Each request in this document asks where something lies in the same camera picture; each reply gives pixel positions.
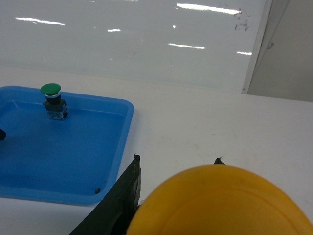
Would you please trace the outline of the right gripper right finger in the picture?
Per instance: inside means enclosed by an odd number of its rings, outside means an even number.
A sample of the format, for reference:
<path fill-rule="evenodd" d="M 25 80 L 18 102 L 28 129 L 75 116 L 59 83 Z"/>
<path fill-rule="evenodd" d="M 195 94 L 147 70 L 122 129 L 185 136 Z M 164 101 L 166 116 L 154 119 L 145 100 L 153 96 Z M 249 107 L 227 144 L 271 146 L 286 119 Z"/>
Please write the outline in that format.
<path fill-rule="evenodd" d="M 217 157 L 214 161 L 215 165 L 225 165 L 221 158 Z"/>

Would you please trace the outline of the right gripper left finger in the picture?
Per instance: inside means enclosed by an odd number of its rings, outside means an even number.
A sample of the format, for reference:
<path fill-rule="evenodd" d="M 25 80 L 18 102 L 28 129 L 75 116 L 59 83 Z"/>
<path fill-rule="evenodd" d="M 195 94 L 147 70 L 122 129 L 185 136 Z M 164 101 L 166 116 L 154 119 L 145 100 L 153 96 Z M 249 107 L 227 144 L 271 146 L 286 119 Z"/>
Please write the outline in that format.
<path fill-rule="evenodd" d="M 71 234 L 124 235 L 138 209 L 140 192 L 140 156 L 135 154 L 103 200 Z"/>

